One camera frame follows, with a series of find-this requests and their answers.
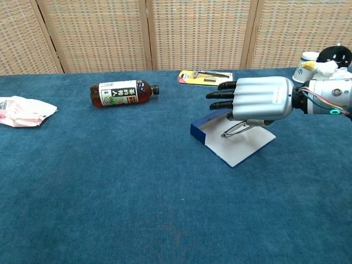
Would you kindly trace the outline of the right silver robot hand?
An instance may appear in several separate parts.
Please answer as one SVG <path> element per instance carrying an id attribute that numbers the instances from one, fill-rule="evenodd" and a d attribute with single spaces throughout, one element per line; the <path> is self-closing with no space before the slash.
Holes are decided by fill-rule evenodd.
<path id="1" fill-rule="evenodd" d="M 206 95 L 216 99 L 210 110 L 227 109 L 231 121 L 269 125 L 293 111 L 294 83 L 283 76 L 239 78 L 218 85 Z"/>

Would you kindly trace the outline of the wire-frame eyeglasses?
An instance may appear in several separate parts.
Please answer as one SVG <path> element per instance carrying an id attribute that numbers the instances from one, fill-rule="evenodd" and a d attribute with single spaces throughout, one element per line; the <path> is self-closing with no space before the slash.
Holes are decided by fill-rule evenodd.
<path id="1" fill-rule="evenodd" d="M 221 135 L 223 138 L 229 138 L 237 134 L 241 134 L 243 132 L 246 132 L 250 129 L 252 129 L 253 126 L 247 125 L 246 121 L 239 122 L 236 125 L 232 126 L 231 128 L 227 129 L 224 131 Z"/>

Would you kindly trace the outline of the blue glasses case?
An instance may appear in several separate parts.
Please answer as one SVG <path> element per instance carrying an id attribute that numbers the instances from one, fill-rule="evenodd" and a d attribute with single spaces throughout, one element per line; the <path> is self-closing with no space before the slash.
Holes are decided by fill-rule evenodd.
<path id="1" fill-rule="evenodd" d="M 191 123 L 190 134 L 233 168 L 268 145 L 276 136 L 263 127 L 254 126 L 241 134 L 223 138 L 224 131 L 239 123 L 228 120 L 228 112 L 226 109 L 217 110 Z"/>

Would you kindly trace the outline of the white paper cup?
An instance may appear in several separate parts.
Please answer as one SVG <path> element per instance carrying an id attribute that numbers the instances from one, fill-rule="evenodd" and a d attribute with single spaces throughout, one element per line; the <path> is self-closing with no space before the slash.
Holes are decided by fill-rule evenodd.
<path id="1" fill-rule="evenodd" d="M 298 66 L 297 66 L 297 68 L 295 70 L 295 73 L 292 76 L 292 79 L 294 81 L 298 82 L 298 83 L 304 83 L 304 82 L 306 82 L 308 80 L 311 80 L 311 78 L 314 75 L 314 72 L 303 68 L 301 66 L 301 64 L 303 62 L 316 61 L 318 56 L 319 56 L 318 52 L 313 52 L 313 51 L 303 52 L 301 57 L 300 57 Z"/>

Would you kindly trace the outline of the razor blister pack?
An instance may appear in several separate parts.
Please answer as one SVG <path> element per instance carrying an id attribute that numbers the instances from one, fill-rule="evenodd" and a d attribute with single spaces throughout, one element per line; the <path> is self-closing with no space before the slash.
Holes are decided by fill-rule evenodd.
<path id="1" fill-rule="evenodd" d="M 211 70 L 182 70 L 177 81 L 179 84 L 218 86 L 226 81 L 233 81 L 233 74 Z"/>

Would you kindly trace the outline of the black white plush toy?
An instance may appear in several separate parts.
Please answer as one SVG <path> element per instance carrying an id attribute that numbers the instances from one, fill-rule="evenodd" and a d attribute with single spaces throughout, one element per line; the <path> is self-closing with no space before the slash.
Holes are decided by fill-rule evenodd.
<path id="1" fill-rule="evenodd" d="M 351 63 L 352 51 L 338 44 L 323 49 L 316 60 L 302 62 L 301 66 L 313 73 L 312 80 L 340 80 L 352 78 L 348 71 Z"/>

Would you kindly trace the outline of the brown tea bottle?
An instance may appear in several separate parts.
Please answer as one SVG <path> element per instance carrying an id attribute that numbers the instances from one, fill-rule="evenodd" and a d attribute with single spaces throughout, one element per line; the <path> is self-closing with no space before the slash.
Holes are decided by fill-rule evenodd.
<path id="1" fill-rule="evenodd" d="M 90 86 L 91 102 L 96 107 L 145 103 L 159 93 L 158 85 L 144 80 L 101 82 Z"/>

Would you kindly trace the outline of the blue carpet table cover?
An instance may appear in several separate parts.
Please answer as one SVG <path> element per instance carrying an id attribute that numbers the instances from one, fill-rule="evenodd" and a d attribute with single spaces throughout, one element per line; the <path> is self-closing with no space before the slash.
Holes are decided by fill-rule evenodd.
<path id="1" fill-rule="evenodd" d="M 352 264 L 352 122 L 294 111 L 231 168 L 190 134 L 211 87 L 177 71 L 0 76 L 55 105 L 0 125 L 0 264 Z M 144 80 L 96 107 L 92 84 Z"/>

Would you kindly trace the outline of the woven wooden folding screen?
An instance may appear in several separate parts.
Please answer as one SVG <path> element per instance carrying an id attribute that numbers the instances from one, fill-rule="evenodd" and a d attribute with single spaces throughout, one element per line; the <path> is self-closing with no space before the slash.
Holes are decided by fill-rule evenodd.
<path id="1" fill-rule="evenodd" d="M 0 0 L 0 75 L 296 66 L 352 0 Z"/>

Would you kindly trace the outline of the pink white plastic bag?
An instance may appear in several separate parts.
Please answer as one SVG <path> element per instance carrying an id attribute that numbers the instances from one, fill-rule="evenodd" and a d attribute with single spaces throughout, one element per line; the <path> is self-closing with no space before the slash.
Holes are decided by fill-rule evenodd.
<path id="1" fill-rule="evenodd" d="M 40 126 L 56 111 L 56 106 L 40 100 L 20 96 L 0 97 L 0 124 L 10 127 Z"/>

